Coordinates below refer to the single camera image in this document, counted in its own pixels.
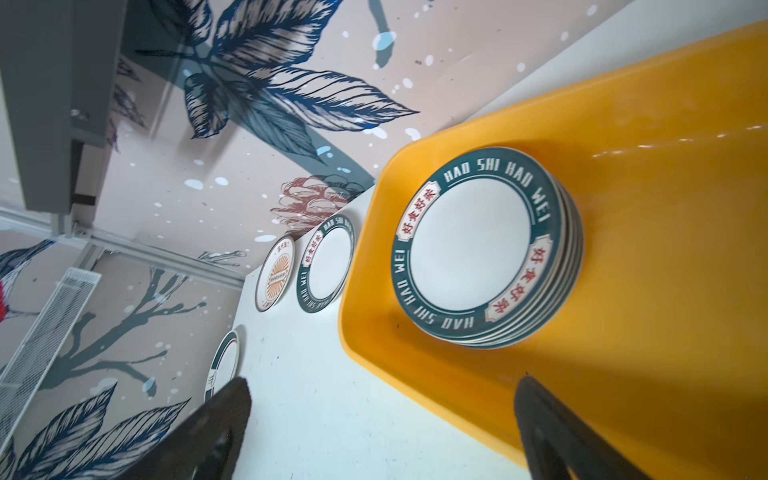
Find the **tree branch illustration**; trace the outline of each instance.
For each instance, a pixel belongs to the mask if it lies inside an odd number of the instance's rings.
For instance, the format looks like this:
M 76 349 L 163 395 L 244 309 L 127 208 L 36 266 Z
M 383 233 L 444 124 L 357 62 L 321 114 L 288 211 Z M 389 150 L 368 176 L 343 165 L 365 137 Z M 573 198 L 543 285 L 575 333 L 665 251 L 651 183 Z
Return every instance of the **tree branch illustration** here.
M 105 350 L 113 346 L 126 333 L 139 326 L 147 325 L 150 319 L 155 316 L 189 313 L 206 305 L 205 302 L 200 302 L 191 308 L 184 308 L 183 303 L 178 303 L 172 307 L 164 308 L 163 305 L 184 285 L 184 282 L 189 277 L 175 274 L 158 291 L 163 274 L 165 274 L 164 270 L 151 267 L 149 286 L 139 304 L 119 324 L 94 340 L 90 345 L 84 346 L 81 349 L 83 330 L 96 317 L 93 313 L 85 313 L 72 327 L 72 347 L 65 354 L 54 360 L 40 388 L 52 389 L 61 385 L 67 379 L 77 378 L 96 370 L 109 369 L 121 371 L 142 383 L 148 381 L 149 378 L 134 368 L 133 365 L 162 357 L 167 354 L 167 350 L 141 360 L 99 359 L 93 365 L 84 365 L 104 353 Z M 154 396 L 156 391 L 157 383 L 153 383 L 149 390 L 147 390 L 147 396 Z

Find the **table surface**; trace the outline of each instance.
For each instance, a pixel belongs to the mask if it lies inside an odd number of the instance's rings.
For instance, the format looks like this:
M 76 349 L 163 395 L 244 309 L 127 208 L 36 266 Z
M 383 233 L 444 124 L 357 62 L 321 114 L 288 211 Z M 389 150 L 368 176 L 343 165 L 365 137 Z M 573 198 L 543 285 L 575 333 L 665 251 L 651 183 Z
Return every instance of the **table surface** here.
M 476 116 L 765 18 L 764 0 L 635 0 Z M 357 232 L 371 196 L 342 210 Z M 260 269 L 246 278 L 235 327 L 246 331 L 239 374 L 253 406 L 234 478 L 530 478 L 354 363 L 339 342 L 340 296 L 304 312 L 297 270 L 264 313 L 253 301 Z

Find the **pink flower illustration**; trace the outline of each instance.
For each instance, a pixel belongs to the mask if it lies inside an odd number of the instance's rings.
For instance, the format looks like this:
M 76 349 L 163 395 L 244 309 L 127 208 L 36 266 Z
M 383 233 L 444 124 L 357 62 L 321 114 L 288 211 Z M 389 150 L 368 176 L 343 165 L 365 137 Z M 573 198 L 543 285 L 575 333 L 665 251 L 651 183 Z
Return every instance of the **pink flower illustration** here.
M 288 234 L 301 237 L 354 200 L 365 189 L 341 175 L 299 177 L 283 184 L 280 208 L 272 211 Z

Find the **yellow tray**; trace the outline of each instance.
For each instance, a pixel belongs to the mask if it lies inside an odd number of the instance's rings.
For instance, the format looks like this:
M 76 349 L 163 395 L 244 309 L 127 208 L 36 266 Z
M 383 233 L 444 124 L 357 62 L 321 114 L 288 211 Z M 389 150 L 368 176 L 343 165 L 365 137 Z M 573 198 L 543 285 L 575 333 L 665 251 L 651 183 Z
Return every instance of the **yellow tray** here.
M 512 400 L 530 373 L 655 478 L 768 478 L 767 58 L 762 22 L 403 148 L 360 235 L 339 314 L 345 351 L 519 465 Z M 586 252 L 543 329 L 477 351 L 411 322 L 389 254 L 425 179 L 492 145 L 566 186 Z

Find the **blue leaf drawing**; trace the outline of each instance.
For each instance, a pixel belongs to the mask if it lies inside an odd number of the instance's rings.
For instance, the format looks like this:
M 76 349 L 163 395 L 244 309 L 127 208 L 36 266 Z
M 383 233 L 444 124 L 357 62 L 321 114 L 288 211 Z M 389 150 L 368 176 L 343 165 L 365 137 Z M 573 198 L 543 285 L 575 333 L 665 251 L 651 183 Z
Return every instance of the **blue leaf drawing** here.
M 147 127 L 144 124 L 144 116 L 139 112 L 136 103 L 118 84 L 114 86 L 114 93 L 112 94 L 112 111 L 130 119 L 135 124 L 141 125 L 144 128 Z
M 105 136 L 107 138 L 107 145 L 120 153 L 120 148 L 118 147 L 118 126 L 111 118 L 107 122 L 107 134 Z
M 184 82 L 184 102 L 194 135 L 208 138 L 218 134 L 230 119 L 227 96 L 214 79 L 204 73 L 187 77 Z
M 16 453 L 13 450 L 13 437 L 11 437 L 2 455 L 0 455 L 0 480 L 11 480 L 13 464 L 15 463 Z
M 331 131 L 360 131 L 418 113 L 363 80 L 334 71 L 283 68 L 269 79 L 266 92 L 306 124 Z
M 47 478 L 101 428 L 114 386 L 56 415 L 18 459 L 17 480 Z
M 139 79 L 139 76 L 136 75 L 136 72 L 134 71 L 133 67 L 131 67 L 128 64 L 128 62 L 123 60 L 123 58 L 118 59 L 118 75 L 123 75 L 125 77 L 130 78 L 131 80 L 141 81 L 141 79 Z
M 301 120 L 279 108 L 249 81 L 228 81 L 225 85 L 238 123 L 277 150 L 317 158 Z
M 113 478 L 149 452 L 189 402 L 147 410 L 92 439 L 51 473 L 51 480 Z
M 214 14 L 208 0 L 150 0 L 149 5 L 174 40 L 194 47 L 210 36 Z
M 212 54 L 248 71 L 310 59 L 341 0 L 234 0 L 221 14 Z

